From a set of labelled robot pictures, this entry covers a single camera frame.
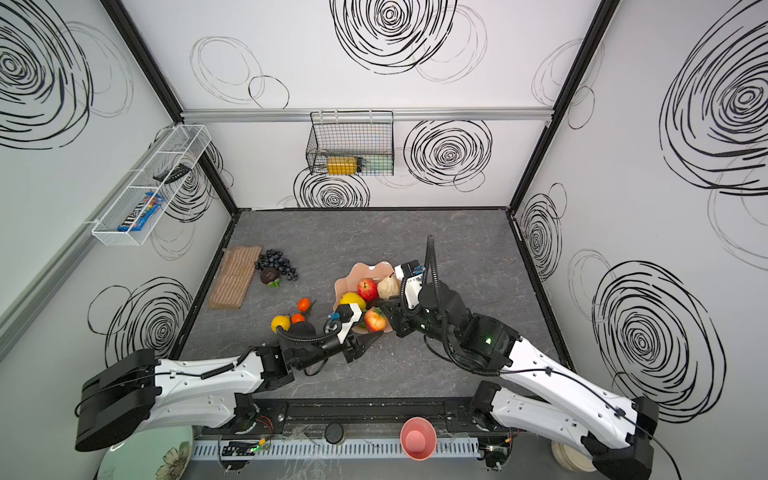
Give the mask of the red green apple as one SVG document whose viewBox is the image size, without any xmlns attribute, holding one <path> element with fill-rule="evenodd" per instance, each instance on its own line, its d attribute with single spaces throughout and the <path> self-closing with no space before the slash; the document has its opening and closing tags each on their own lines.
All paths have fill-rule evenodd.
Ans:
<svg viewBox="0 0 768 480">
<path fill-rule="evenodd" d="M 384 311 L 379 307 L 371 307 L 364 315 L 364 323 L 371 333 L 385 331 L 388 327 L 388 319 Z"/>
</svg>

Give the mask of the beige pale fruit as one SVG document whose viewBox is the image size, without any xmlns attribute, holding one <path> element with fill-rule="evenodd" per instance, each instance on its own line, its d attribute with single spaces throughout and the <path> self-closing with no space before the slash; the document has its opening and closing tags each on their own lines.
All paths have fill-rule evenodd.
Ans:
<svg viewBox="0 0 768 480">
<path fill-rule="evenodd" d="M 377 284 L 378 296 L 381 300 L 391 300 L 400 295 L 401 283 L 394 274 L 383 278 Z"/>
</svg>

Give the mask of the yellow lemon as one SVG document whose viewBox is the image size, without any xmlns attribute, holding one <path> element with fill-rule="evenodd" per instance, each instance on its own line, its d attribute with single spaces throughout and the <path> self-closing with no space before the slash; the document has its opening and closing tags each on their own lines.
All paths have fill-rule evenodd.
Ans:
<svg viewBox="0 0 768 480">
<path fill-rule="evenodd" d="M 362 312 L 367 310 L 366 301 L 355 292 L 345 293 L 339 301 L 340 305 L 357 305 Z"/>
</svg>

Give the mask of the red crinkled fruit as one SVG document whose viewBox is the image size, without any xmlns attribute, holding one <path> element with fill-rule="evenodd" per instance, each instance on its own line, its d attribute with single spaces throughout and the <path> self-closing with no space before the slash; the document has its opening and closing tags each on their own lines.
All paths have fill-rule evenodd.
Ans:
<svg viewBox="0 0 768 480">
<path fill-rule="evenodd" d="M 373 278 L 364 278 L 360 280 L 357 286 L 357 294 L 359 294 L 366 303 L 373 302 L 379 298 L 377 282 Z"/>
</svg>

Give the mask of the pink wavy fruit bowl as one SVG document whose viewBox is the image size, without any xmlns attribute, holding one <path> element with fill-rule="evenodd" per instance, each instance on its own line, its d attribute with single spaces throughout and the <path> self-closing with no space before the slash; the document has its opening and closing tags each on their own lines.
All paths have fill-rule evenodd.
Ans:
<svg viewBox="0 0 768 480">
<path fill-rule="evenodd" d="M 361 294 L 358 291 L 358 287 L 364 280 L 371 280 L 375 285 L 378 285 L 382 280 L 393 275 L 394 267 L 386 261 L 375 265 L 356 263 L 346 277 L 340 278 L 334 283 L 335 303 L 333 310 L 336 310 L 342 304 L 344 296 L 350 293 L 357 294 L 366 302 L 366 308 L 363 310 L 363 313 L 366 313 L 372 307 L 383 308 L 384 299 L 379 296 L 373 298 L 369 293 Z"/>
</svg>

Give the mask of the small yellow fruit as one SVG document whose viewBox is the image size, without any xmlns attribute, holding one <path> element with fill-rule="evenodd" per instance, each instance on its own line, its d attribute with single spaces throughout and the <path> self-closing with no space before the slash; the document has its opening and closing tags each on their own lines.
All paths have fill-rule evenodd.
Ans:
<svg viewBox="0 0 768 480">
<path fill-rule="evenodd" d="M 290 330 L 291 325 L 292 322 L 289 316 L 278 315 L 271 320 L 270 328 L 275 333 L 277 333 L 279 330 L 287 332 Z"/>
</svg>

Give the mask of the dark brown mangosteen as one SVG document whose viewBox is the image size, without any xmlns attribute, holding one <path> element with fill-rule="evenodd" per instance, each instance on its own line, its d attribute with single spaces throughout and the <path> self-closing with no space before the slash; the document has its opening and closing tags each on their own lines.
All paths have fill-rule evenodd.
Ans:
<svg viewBox="0 0 768 480">
<path fill-rule="evenodd" d="M 267 287 L 278 288 L 281 282 L 281 272 L 274 267 L 265 268 L 261 271 L 260 281 Z"/>
</svg>

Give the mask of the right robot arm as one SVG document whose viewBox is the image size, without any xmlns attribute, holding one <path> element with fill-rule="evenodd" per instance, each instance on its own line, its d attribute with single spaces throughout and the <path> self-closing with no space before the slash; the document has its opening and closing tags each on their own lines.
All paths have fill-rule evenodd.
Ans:
<svg viewBox="0 0 768 480">
<path fill-rule="evenodd" d="M 648 479 L 659 408 L 599 387 L 548 357 L 515 329 L 471 312 L 444 282 L 379 301 L 393 330 L 440 341 L 444 357 L 483 376 L 473 402 L 494 423 L 586 456 L 609 479 Z"/>
</svg>

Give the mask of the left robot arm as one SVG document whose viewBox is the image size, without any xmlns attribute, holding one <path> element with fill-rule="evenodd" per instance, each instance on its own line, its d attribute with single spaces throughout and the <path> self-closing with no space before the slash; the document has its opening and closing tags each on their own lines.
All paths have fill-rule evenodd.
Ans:
<svg viewBox="0 0 768 480">
<path fill-rule="evenodd" d="M 102 450 L 157 428 L 253 421 L 254 394 L 278 390 L 296 372 L 337 354 L 352 362 L 380 336 L 359 335 L 351 324 L 336 322 L 318 337 L 281 330 L 277 341 L 230 358 L 181 361 L 160 359 L 151 349 L 135 351 L 84 382 L 74 408 L 75 449 Z"/>
</svg>

